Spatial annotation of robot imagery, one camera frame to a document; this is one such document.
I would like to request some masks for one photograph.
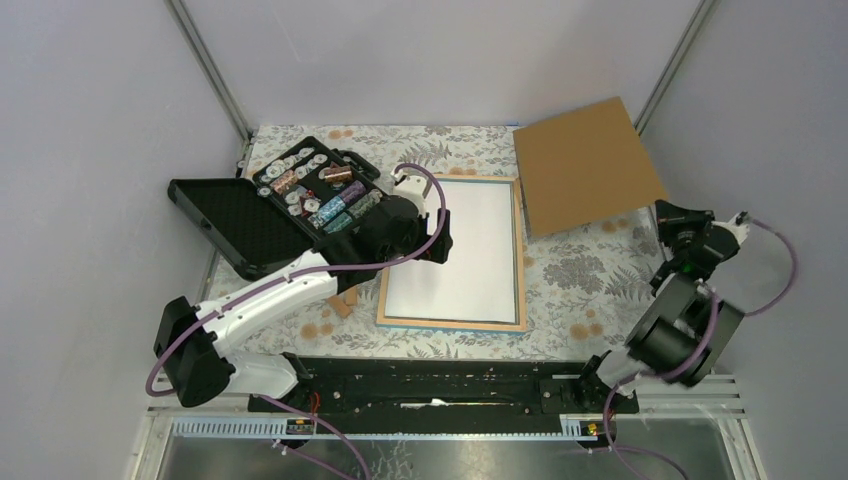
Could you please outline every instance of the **toolbox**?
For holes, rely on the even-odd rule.
[[[306,137],[251,179],[171,180],[168,197],[245,280],[282,268],[330,235],[356,228],[386,198],[380,172]]]

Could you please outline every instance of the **table surface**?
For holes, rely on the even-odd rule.
[[[399,162],[435,173],[518,176],[513,127],[264,126],[246,175],[308,135],[353,150],[384,175]],[[245,350],[382,358],[586,360],[620,347],[650,304],[648,280],[662,262],[652,213],[644,208],[543,238],[527,238],[524,267],[528,330],[523,334],[437,331],[375,325],[380,276],[359,286],[346,319],[325,303],[292,312],[251,336]],[[208,298],[238,290],[241,279],[219,257]]]

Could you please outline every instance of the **poker chip set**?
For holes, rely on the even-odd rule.
[[[253,175],[256,194],[313,238],[342,231],[384,196],[348,158],[307,137]]]

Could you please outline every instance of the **wooden block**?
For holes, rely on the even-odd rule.
[[[333,310],[336,311],[336,315],[340,316],[341,318],[347,318],[350,316],[351,313],[353,313],[353,309],[347,306],[347,304],[344,303],[342,297],[338,295],[328,298],[327,305],[332,307]]]
[[[345,292],[345,303],[351,307],[356,305],[356,303],[358,302],[358,299],[356,298],[357,295],[358,293],[356,291],[355,285],[353,287],[348,288]]]

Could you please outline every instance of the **wooden frame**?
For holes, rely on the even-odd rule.
[[[513,244],[514,266],[515,266],[515,304],[516,323],[480,323],[466,320],[427,320],[420,318],[398,318],[386,316],[386,298],[389,289],[389,269],[383,270],[380,283],[380,300],[377,304],[377,325],[392,327],[415,327],[435,329],[459,329],[459,330],[481,330],[487,332],[522,333],[527,331],[527,301],[526,288],[524,284],[524,240],[522,235],[521,217],[521,182],[517,177],[494,177],[476,175],[436,175],[445,180],[468,180],[488,181],[512,184],[512,208],[513,208]]]

